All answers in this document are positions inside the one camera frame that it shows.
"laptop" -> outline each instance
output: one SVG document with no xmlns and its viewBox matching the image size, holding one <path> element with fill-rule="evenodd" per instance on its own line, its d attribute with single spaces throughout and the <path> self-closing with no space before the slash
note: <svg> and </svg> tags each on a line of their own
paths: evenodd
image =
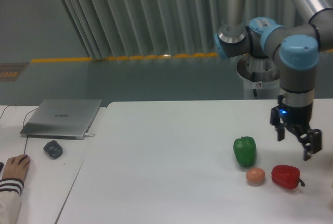
<svg viewBox="0 0 333 224">
<path fill-rule="evenodd" d="M 21 136 L 83 140 L 101 99 L 45 99 L 24 125 Z"/>
</svg>

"gray floor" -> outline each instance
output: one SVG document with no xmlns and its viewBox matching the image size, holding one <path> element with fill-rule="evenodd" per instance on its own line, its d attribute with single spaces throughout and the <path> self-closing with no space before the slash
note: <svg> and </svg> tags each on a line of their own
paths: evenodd
<svg viewBox="0 0 333 224">
<path fill-rule="evenodd" d="M 39 105 L 45 98 L 115 101 L 243 99 L 237 58 L 30 63 L 15 82 L 0 82 L 1 105 Z M 322 53 L 316 98 L 333 98 L 333 53 Z"/>
</svg>

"green bell pepper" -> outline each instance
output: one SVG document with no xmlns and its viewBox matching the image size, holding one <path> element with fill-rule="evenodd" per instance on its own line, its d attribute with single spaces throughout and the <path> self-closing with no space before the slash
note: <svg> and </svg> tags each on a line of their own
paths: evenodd
<svg viewBox="0 0 333 224">
<path fill-rule="evenodd" d="M 257 148 L 252 137 L 245 136 L 234 142 L 234 153 L 238 163 L 242 167 L 251 167 L 257 157 Z"/>
</svg>

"gray wall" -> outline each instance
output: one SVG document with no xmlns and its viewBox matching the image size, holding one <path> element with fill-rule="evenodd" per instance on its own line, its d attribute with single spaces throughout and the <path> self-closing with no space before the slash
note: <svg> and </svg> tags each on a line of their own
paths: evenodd
<svg viewBox="0 0 333 224">
<path fill-rule="evenodd" d="M 0 63 L 86 57 L 61 0 L 0 0 Z"/>
</svg>

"person's arm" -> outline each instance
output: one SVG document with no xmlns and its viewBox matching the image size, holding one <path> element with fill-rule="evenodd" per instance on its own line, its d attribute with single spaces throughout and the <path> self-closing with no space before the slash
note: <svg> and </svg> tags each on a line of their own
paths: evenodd
<svg viewBox="0 0 333 224">
<path fill-rule="evenodd" d="M 15 224 L 21 207 L 23 190 L 30 157 L 20 155 L 8 159 L 0 181 L 0 224 Z"/>
</svg>

